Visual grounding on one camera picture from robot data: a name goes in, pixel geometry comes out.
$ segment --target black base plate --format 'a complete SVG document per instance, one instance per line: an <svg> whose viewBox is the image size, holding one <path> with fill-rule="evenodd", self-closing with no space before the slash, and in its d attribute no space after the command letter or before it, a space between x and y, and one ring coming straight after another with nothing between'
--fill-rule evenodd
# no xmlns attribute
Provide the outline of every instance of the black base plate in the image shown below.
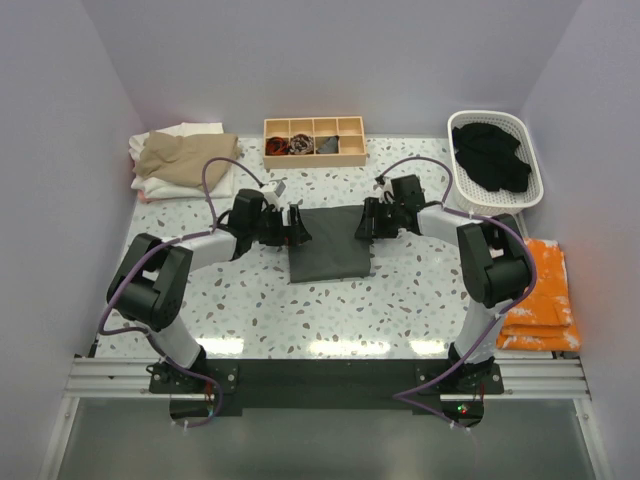
<svg viewBox="0 0 640 480"><path fill-rule="evenodd" d="M450 365L447 360L207 360L209 375L220 383L224 393L223 416L242 415L245 408L411 409L425 413L392 396L425 383ZM152 378L149 391L203 393L202 383L163 380ZM485 394L504 393L498 365L494 364L474 388L441 387L421 392L414 399L442 410L440 394L473 395L479 393L481 385Z"/></svg>

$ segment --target stack of folded clothes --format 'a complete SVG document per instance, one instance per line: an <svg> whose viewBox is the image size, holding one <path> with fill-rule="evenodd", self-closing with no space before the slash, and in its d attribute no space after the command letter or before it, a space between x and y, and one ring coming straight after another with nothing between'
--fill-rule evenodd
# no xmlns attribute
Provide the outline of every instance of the stack of folded clothes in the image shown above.
<svg viewBox="0 0 640 480"><path fill-rule="evenodd" d="M236 159L237 135L223 133L221 123L182 123L134 135L129 153L136 178L131 188L142 202L169 198L202 198L202 168L213 157ZM213 198L233 195L233 169L215 162L207 169Z"/></svg>
<svg viewBox="0 0 640 480"><path fill-rule="evenodd" d="M507 314L498 348L578 351L582 344L571 313L564 254L557 242L527 239L538 269L538 283Z"/></svg>

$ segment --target beige folded clothing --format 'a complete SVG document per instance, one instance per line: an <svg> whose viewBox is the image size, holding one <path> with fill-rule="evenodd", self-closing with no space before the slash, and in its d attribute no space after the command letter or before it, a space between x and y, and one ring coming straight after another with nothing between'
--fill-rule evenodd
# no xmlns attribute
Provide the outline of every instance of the beige folded clothing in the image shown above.
<svg viewBox="0 0 640 480"><path fill-rule="evenodd" d="M140 161L133 171L142 178L155 177L175 185L202 190L202 168L213 157L237 157L238 136L231 133L174 137L150 132ZM229 162L214 162L207 168L211 190L229 169Z"/></svg>

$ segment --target metal frame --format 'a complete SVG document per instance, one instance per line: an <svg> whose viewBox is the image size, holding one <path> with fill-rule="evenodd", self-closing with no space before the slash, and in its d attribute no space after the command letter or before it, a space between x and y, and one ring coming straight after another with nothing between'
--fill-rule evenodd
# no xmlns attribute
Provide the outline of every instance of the metal frame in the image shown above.
<svg viewBox="0 0 640 480"><path fill-rule="evenodd" d="M613 480L615 478L609 457L604 447L604 441L593 414L590 400L574 400L576 415L580 423L580 430L587 447L591 466L597 480Z"/></svg>
<svg viewBox="0 0 640 480"><path fill-rule="evenodd" d="M78 397L64 397L62 399L38 480L56 480L58 478L79 403L80 398Z"/></svg>
<svg viewBox="0 0 640 480"><path fill-rule="evenodd" d="M157 361L148 359L77 358L73 362L65 397L71 398L169 398L149 393L145 368ZM579 360L497 359L502 370L504 395L487 399L587 400L589 390ZM171 398L200 398L201 395L171 395ZM469 400L471 395L442 395L443 400Z"/></svg>

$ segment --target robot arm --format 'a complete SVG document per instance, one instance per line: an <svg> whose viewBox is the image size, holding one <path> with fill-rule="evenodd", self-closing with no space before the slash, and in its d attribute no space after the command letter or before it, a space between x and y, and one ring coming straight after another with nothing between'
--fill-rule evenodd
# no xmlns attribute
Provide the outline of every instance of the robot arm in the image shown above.
<svg viewBox="0 0 640 480"><path fill-rule="evenodd" d="M270 246L299 245L310 240L298 206L291 205L286 213L279 207L284 188L283 182L276 181L260 191L240 190L226 225L219 225L211 235L158 252L123 291L115 308L124 318L146 329L153 344L175 363L204 372L205 351L179 315L188 275L214 263L239 258L256 240ZM133 240L111 282L108 301L140 258L161 242L148 234Z"/></svg>
<svg viewBox="0 0 640 480"><path fill-rule="evenodd" d="M492 223L447 213L440 202L427 203L420 180L410 175L378 179L380 198L367 198L356 237L396 238L400 229L435 237L460 249L465 287L470 295L464 325L449 349L452 363L469 352L496 316L489 335L466 360L467 370L490 369L496 340L504 324L502 310L519 298L531 280L531 265L522 247ZM511 215L496 217L519 233Z"/></svg>

